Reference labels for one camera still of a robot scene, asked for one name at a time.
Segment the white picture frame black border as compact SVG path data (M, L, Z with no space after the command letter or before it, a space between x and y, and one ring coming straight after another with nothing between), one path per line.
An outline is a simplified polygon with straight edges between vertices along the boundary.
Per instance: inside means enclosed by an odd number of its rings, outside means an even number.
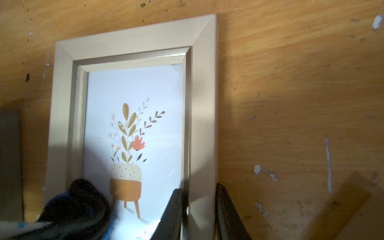
M56 43L45 201L82 175L88 74L183 63L189 240L213 240L218 181L218 20L215 14Z

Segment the blue microfiber cloth black trim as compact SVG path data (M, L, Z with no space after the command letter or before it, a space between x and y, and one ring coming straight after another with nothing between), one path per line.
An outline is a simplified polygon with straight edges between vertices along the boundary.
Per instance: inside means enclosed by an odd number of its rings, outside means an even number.
M34 223L1 222L2 240L106 240L112 210L106 198L84 179L51 199Z

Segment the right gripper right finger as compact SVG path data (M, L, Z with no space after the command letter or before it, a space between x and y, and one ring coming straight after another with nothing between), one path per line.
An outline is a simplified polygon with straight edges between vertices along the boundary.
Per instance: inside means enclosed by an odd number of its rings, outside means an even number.
M226 188L216 186L216 223L218 240L251 240Z

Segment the light blue picture frame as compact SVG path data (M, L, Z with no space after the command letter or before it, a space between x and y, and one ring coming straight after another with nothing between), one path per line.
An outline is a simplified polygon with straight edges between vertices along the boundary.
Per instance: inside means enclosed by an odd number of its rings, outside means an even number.
M1 221L23 220L20 114L1 110Z

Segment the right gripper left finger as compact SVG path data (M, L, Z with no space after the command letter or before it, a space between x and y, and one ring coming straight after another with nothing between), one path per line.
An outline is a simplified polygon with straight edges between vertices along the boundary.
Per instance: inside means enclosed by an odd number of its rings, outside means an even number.
M151 240L182 239L182 228L187 218L187 204L184 193L182 189L173 191Z

